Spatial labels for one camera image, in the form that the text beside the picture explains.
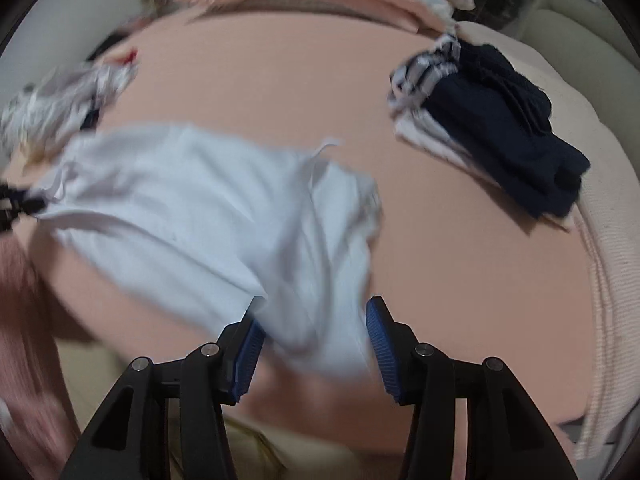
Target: beige blanket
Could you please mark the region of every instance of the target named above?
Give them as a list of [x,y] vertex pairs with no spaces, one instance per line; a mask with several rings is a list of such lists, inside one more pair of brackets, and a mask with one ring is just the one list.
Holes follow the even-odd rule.
[[591,161],[582,180],[578,227],[590,256],[596,353],[593,390],[576,458],[598,453],[640,397],[640,185],[613,133],[591,104],[559,75],[534,68],[523,45],[472,23],[474,43],[493,43],[553,103],[558,137]]

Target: black buckle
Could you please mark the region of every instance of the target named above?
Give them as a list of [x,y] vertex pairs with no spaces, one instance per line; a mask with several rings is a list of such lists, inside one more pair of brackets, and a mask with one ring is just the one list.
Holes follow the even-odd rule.
[[44,200],[26,198],[26,189],[15,189],[0,182],[0,233],[10,231],[12,224],[21,214],[33,215],[45,208]]

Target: crumpled cloth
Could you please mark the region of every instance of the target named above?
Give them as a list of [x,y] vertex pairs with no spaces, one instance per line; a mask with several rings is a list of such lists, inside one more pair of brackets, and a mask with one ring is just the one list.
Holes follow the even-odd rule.
[[55,155],[94,108],[113,104],[138,66],[82,63],[56,68],[33,89],[22,90],[0,114],[0,145],[7,157],[19,146],[28,162]]
[[293,367],[368,370],[363,294],[374,179],[316,152],[268,149],[184,124],[71,140],[31,189],[62,245],[112,282],[216,338],[255,296]]

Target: dark navy cloth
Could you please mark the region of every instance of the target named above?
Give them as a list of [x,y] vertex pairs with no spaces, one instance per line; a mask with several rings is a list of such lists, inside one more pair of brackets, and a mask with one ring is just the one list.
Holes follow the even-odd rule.
[[0,200],[8,202],[0,207],[0,234],[10,231],[13,222],[21,214],[33,215],[46,206],[40,198],[27,198],[27,189],[15,189],[5,182],[0,182]]
[[460,45],[458,72],[422,106],[531,216],[567,215],[589,161],[554,135],[549,98],[500,51]]

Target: wall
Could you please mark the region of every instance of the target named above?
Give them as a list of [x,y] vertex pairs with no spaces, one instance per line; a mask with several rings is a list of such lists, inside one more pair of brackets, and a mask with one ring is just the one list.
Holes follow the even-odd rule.
[[138,0],[38,0],[0,57],[0,107],[56,65],[85,59],[140,12]]

